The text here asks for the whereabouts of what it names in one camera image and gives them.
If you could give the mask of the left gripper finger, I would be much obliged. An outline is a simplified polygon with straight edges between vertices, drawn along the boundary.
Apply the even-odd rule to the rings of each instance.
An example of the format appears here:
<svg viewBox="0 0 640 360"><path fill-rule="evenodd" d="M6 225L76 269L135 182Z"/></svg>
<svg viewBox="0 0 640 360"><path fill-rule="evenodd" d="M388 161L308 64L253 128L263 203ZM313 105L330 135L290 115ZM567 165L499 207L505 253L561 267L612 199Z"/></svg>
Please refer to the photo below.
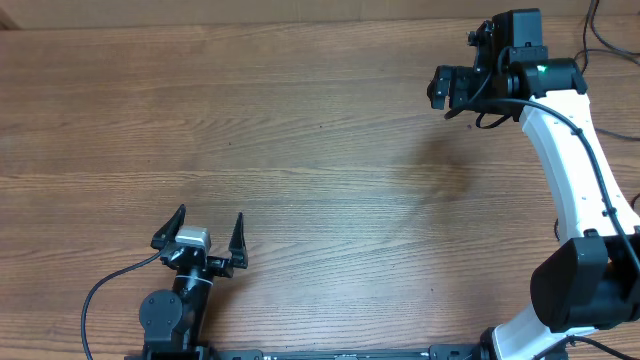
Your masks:
<svg viewBox="0 0 640 360"><path fill-rule="evenodd" d="M244 237L244 216L242 212L238 213L228 250L231 254L231 263L234 268L248 268L248 254Z"/></svg>
<svg viewBox="0 0 640 360"><path fill-rule="evenodd" d="M181 204L173 216L152 236L150 246L156 250L164 249L169 243L174 242L176 235L184 224L186 206Z"/></svg>

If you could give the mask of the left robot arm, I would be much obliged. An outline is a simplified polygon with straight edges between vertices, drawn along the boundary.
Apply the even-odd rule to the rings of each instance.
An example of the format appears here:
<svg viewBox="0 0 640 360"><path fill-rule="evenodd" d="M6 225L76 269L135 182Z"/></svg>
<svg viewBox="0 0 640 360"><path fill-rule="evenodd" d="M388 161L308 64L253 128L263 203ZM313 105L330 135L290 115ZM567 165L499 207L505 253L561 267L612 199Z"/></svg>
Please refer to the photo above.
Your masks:
<svg viewBox="0 0 640 360"><path fill-rule="evenodd" d="M237 215L227 257L212 256L209 230L186 225L185 217L181 205L152 237L151 247L175 277L170 289L150 293L140 305L144 359L218 359L200 337L214 279L231 278L236 269L248 267L242 214Z"/></svg>

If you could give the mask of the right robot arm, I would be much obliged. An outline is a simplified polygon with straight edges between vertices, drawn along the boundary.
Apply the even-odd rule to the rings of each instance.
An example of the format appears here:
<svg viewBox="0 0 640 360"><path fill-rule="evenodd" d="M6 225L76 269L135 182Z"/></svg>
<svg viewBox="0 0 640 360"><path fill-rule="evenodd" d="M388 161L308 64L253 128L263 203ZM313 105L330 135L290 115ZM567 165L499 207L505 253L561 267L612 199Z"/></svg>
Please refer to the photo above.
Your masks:
<svg viewBox="0 0 640 360"><path fill-rule="evenodd" d="M433 359L564 359L567 346L639 318L639 217L608 165L587 84L571 58L551 58L537 9L510 10L468 36L470 67L439 66L427 95L513 120L533 144L557 211L559 248L532 274L529 306L475 345L434 345Z"/></svg>

